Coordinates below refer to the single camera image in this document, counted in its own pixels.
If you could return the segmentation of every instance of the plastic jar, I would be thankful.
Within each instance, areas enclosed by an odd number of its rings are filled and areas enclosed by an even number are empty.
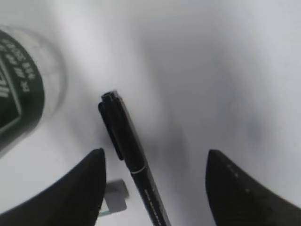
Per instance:
[[[51,117],[65,92],[54,46],[35,32],[0,26],[0,157]]]

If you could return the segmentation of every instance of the white table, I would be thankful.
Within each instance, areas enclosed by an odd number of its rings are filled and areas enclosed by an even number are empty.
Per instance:
[[[111,89],[129,108],[172,225],[214,225],[204,185],[210,148],[301,207],[299,1],[0,6],[0,23],[40,32],[60,46],[69,68],[60,111],[0,160],[0,212],[101,146],[108,180],[123,179],[130,198],[126,211],[97,225],[151,226],[97,111],[100,95]]]

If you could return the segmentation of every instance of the black object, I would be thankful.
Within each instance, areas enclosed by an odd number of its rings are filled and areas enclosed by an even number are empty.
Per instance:
[[[301,209],[256,182],[220,151],[209,152],[206,190],[217,226],[301,225]]]
[[[0,215],[1,226],[93,226],[106,187],[103,149],[29,201]]]
[[[117,92],[108,92],[102,95],[102,99],[98,108],[104,124],[119,159],[126,162],[153,224],[170,225],[121,98]]]

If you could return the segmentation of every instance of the green label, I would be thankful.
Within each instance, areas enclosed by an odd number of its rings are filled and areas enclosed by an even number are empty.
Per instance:
[[[15,39],[0,31],[0,151],[38,124],[44,101],[34,61]]]

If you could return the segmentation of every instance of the black pen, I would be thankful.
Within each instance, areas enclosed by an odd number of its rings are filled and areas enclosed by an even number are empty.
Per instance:
[[[98,106],[99,112],[119,159],[125,160],[153,225],[169,226],[151,172],[121,98],[113,91],[102,95],[102,100]]]

